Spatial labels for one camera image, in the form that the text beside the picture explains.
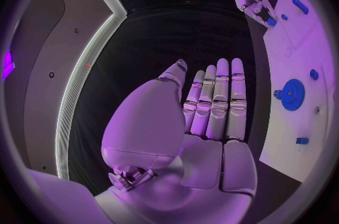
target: blue object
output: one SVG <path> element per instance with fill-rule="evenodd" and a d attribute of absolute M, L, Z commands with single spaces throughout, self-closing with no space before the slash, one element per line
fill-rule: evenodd
<path fill-rule="evenodd" d="M 300 8 L 304 14 L 308 14 L 308 8 L 300 0 L 292 0 L 292 2 Z"/>
<path fill-rule="evenodd" d="M 316 70 L 312 69 L 310 72 L 310 76 L 314 79 L 314 80 L 318 80 L 319 78 L 319 74 Z"/>
<path fill-rule="evenodd" d="M 295 143 L 296 144 L 306 145 L 306 144 L 308 144 L 308 142 L 309 142 L 308 138 L 297 138 L 297 141 Z"/>
<path fill-rule="evenodd" d="M 267 24 L 271 25 L 271 26 L 275 26 L 277 24 L 277 21 L 274 20 L 272 17 L 268 18 L 267 20 Z"/>
<path fill-rule="evenodd" d="M 276 90 L 274 97 L 281 100 L 282 106 L 290 111 L 295 111 L 301 107 L 305 98 L 305 87 L 297 79 L 289 80 L 283 90 Z"/>

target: gear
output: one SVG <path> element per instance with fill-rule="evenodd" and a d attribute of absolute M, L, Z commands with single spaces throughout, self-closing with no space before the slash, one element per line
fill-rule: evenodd
<path fill-rule="evenodd" d="M 281 100 L 285 109 L 295 111 L 304 101 L 305 87 L 301 81 L 291 79 L 285 84 L 283 90 L 276 90 L 273 95 Z"/>

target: blue gear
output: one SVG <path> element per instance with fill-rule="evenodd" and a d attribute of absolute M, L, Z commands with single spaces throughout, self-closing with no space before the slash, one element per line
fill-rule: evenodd
<path fill-rule="evenodd" d="M 283 90 L 276 90 L 273 95 L 281 100 L 284 108 L 295 111 L 304 101 L 305 87 L 301 81 L 291 79 L 285 84 Z"/>

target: purple light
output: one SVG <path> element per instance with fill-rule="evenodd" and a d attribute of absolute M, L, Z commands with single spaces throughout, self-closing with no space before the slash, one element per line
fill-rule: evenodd
<path fill-rule="evenodd" d="M 4 81 L 7 76 L 14 70 L 15 64 L 12 61 L 12 55 L 11 52 L 8 50 L 5 56 L 5 61 L 3 63 L 3 74 L 2 74 L 2 80 Z"/>

